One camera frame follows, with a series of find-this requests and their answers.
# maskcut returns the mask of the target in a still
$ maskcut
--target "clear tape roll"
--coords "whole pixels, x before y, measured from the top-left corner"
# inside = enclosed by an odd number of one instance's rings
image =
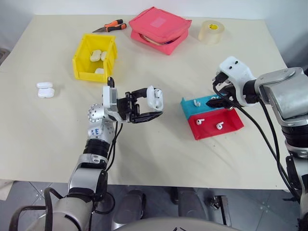
[[[214,45],[221,39],[225,26],[217,21],[208,20],[202,23],[198,39],[206,45]]]

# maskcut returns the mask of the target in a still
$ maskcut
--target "pliers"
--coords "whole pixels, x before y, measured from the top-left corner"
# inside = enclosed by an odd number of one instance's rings
[[[94,30],[92,33],[96,32],[110,32],[113,30],[123,30],[126,28],[126,23],[123,23],[122,19],[115,20],[109,24],[105,24],[103,27]]]

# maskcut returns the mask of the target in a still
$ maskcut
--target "table surface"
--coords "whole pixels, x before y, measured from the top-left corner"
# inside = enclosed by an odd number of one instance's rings
[[[0,177],[68,182],[84,149],[93,103],[102,102],[101,83],[74,79],[72,57],[84,33],[117,18],[133,16],[38,15],[0,67]],[[213,94],[218,65],[233,55],[254,76],[285,68],[262,20],[217,19],[226,31],[219,44],[197,40],[206,18],[193,18],[189,36],[170,55],[130,38],[116,36],[113,72],[119,97],[154,85],[164,94],[164,113],[143,124],[125,124],[118,137],[108,183],[211,188],[285,189],[276,163],[257,128],[239,112],[244,128],[195,141],[180,101]],[[37,97],[36,83],[52,81],[55,97]],[[145,100],[141,110],[147,111]],[[246,108],[272,142],[260,105]],[[281,162],[287,150],[276,120]]]

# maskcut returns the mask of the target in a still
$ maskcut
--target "yellow storage box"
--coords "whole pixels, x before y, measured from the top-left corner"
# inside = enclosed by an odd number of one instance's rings
[[[73,69],[76,79],[107,82],[112,74],[112,68],[117,57],[115,36],[85,34],[79,44],[79,47],[73,57]],[[106,51],[104,61],[90,61],[92,51]],[[97,68],[103,68],[104,74],[95,74]]]

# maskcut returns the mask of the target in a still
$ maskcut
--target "pink case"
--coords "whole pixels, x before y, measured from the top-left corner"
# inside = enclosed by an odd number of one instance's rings
[[[188,28],[191,23],[191,20],[186,20],[169,12],[151,7],[129,22],[132,28],[130,36],[132,39],[170,55],[187,38]],[[146,36],[156,43],[174,41],[164,45],[156,45],[145,40],[142,36]]]

